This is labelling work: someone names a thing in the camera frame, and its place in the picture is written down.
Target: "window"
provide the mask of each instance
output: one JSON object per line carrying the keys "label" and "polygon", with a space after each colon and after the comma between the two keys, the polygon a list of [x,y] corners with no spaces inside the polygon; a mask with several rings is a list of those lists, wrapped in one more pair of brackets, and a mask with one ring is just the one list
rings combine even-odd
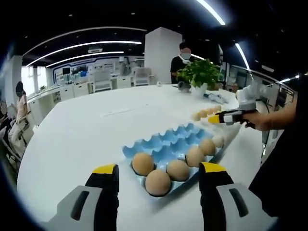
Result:
{"label": "window", "polygon": [[21,81],[24,84],[24,90],[27,95],[35,92],[34,90],[34,79],[33,79],[33,67],[22,67],[21,68]]}
{"label": "window", "polygon": [[47,86],[46,68],[44,66],[38,66],[38,88]]}

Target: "blue egg carton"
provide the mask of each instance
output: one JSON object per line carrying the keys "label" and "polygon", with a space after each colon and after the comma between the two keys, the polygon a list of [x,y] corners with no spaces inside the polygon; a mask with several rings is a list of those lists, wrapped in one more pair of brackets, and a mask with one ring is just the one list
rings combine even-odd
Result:
{"label": "blue egg carton", "polygon": [[[199,145],[202,139],[213,138],[213,135],[203,129],[189,123],[187,126],[179,126],[176,130],[169,129],[164,135],[159,133],[153,135],[148,141],[145,139],[138,140],[132,147],[123,146],[122,151],[124,156],[129,160],[130,167],[140,185],[145,189],[145,176],[138,175],[132,168],[131,161],[137,153],[148,153],[152,156],[155,164],[155,169],[160,169],[164,172],[167,170],[167,165],[172,160],[182,160],[186,162],[186,153],[194,145]],[[204,161],[211,161],[213,156],[205,156]],[[197,167],[189,167],[189,177],[186,181],[175,181],[171,179],[171,188],[169,193],[176,190],[181,185],[189,181],[199,170]]]}

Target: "black shirt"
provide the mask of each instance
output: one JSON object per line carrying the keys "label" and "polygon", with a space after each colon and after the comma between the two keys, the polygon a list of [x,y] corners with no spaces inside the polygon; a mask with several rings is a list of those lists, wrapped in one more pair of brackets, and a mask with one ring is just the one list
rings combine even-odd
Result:
{"label": "black shirt", "polygon": [[[174,57],[173,59],[172,59],[172,62],[171,62],[171,69],[170,69],[170,72],[172,73],[172,72],[177,72],[178,70],[181,70],[181,69],[184,69],[185,67],[186,67],[186,65],[187,64],[184,64],[183,63],[183,60],[180,58],[180,57]],[[171,75],[171,83],[172,84],[175,84],[175,83],[178,83],[178,82],[180,82],[180,81],[184,81],[185,82],[185,80],[184,79],[181,79],[180,77],[179,77],[179,79],[177,80],[177,77],[176,76],[172,76]]]}
{"label": "black shirt", "polygon": [[306,164],[307,158],[308,77],[301,76],[298,81],[294,122],[284,130],[249,187],[261,199],[263,210],[270,216],[280,217],[284,223],[305,213],[303,199],[307,197],[307,171],[301,163]]}

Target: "white table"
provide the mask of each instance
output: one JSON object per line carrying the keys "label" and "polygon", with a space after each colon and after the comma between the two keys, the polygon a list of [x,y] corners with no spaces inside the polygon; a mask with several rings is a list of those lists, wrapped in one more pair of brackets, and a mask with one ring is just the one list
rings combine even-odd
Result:
{"label": "white table", "polygon": [[[228,107],[236,106],[233,93],[220,93],[229,97]],[[192,112],[211,105],[170,85],[99,92],[58,103],[24,154],[17,182],[21,201],[37,221],[48,221],[57,204],[84,185],[96,167],[118,163],[119,231],[203,230],[198,184],[173,200],[153,203],[123,161],[121,147],[187,124]],[[261,152],[261,132],[241,128],[220,164],[235,182],[248,186],[259,169]]]}

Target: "person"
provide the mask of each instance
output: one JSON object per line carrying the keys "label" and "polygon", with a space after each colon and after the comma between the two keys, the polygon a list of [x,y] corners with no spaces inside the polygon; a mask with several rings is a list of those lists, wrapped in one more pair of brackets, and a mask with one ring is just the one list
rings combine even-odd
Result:
{"label": "person", "polygon": [[304,198],[300,188],[305,187],[302,177],[306,173],[297,165],[296,159],[304,161],[304,152],[307,151],[308,77],[302,75],[299,81],[297,98],[283,109],[269,114],[254,112],[244,115],[244,119],[255,124],[257,130],[284,129],[249,186],[249,190],[261,199],[263,210],[272,217],[279,217],[282,224],[300,216],[301,211],[297,211],[296,206],[303,203],[301,198]]}
{"label": "person", "polygon": [[184,69],[187,64],[192,62],[191,59],[191,50],[188,48],[186,42],[180,44],[180,54],[177,57],[174,57],[171,61],[171,83],[176,84],[179,81],[184,81],[184,79],[177,80],[178,71]]}
{"label": "person", "polygon": [[16,122],[9,132],[9,141],[11,142],[11,145],[17,154],[22,156],[26,148],[22,141],[19,139],[19,134],[26,125],[26,115],[28,111],[26,92],[24,91],[24,85],[21,81],[16,85],[16,95],[18,97],[17,108],[13,105],[17,111]]}
{"label": "person", "polygon": [[7,107],[6,107],[6,104],[1,101],[0,103],[0,131],[5,128],[5,132],[4,132],[4,135],[3,135],[3,139],[4,141],[10,145],[10,142],[9,142],[9,139],[8,139],[8,136],[9,136],[9,129],[11,128],[11,119],[8,118],[8,113],[7,113]]}

